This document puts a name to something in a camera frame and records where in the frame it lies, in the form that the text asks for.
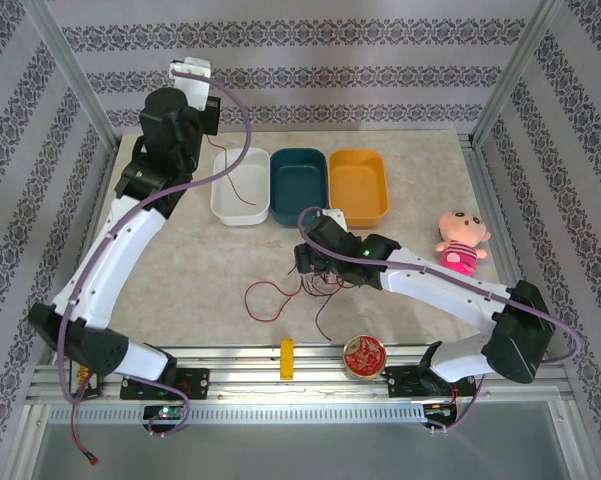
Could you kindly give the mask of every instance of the wall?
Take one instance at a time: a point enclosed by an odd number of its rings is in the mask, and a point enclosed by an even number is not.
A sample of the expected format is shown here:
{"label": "wall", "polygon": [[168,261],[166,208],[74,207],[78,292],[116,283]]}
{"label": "wall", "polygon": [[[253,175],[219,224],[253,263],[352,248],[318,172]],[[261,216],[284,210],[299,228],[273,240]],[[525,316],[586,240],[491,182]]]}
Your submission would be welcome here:
{"label": "wall", "polygon": [[106,157],[22,5],[0,0],[0,473],[42,352],[26,313],[76,268]]}
{"label": "wall", "polygon": [[[469,133],[538,0],[54,0],[112,123],[137,131],[173,59],[212,61],[260,130]],[[234,108],[224,130],[240,128]]]}
{"label": "wall", "polygon": [[584,337],[569,371],[601,466],[601,1],[564,4],[483,153],[524,275]]}

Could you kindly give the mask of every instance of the yellow block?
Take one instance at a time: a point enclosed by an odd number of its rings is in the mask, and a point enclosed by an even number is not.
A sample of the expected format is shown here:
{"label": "yellow block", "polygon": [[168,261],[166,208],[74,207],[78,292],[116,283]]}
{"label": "yellow block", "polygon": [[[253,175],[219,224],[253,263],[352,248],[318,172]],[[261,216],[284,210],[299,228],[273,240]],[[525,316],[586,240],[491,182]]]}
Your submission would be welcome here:
{"label": "yellow block", "polygon": [[293,380],[293,340],[290,338],[280,343],[280,380]]}

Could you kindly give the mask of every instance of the plastic tray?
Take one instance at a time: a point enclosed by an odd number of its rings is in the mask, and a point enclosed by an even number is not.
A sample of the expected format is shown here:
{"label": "plastic tray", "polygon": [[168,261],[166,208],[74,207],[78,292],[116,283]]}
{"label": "plastic tray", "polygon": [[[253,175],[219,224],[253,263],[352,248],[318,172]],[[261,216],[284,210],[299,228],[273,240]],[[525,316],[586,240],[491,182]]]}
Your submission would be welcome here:
{"label": "plastic tray", "polygon": [[294,226],[305,208],[326,208],[327,202],[327,159],[322,152],[285,148],[271,156],[271,213],[279,224]]}
{"label": "plastic tray", "polygon": [[[227,165],[235,162],[241,149],[227,153]],[[213,162],[213,173],[225,168],[224,152]],[[269,154],[260,148],[250,148],[240,166],[230,173],[242,202],[225,176],[211,184],[211,211],[225,225],[239,227],[262,223],[269,215]]]}
{"label": "plastic tray", "polygon": [[329,158],[329,205],[351,228],[375,227],[389,211],[384,160],[373,150],[338,150]]}

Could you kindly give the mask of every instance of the teal plastic bin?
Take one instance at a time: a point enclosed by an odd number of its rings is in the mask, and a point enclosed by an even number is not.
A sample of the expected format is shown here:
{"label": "teal plastic bin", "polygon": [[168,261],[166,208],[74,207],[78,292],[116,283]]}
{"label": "teal plastic bin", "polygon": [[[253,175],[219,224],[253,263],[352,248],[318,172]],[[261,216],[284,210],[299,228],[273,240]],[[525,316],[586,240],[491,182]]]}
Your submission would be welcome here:
{"label": "teal plastic bin", "polygon": [[[307,207],[326,208],[327,159],[314,148],[284,148],[271,156],[271,213],[280,225],[295,226]],[[309,223],[315,215],[307,215]]]}

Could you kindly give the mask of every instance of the doll face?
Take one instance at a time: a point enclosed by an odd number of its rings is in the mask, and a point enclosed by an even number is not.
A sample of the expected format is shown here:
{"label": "doll face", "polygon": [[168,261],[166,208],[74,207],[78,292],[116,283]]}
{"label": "doll face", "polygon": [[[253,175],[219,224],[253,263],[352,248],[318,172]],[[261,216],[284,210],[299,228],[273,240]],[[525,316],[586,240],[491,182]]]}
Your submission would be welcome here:
{"label": "doll face", "polygon": [[440,235],[445,241],[455,240],[475,247],[491,236],[482,220],[464,212],[447,212],[440,217]]}

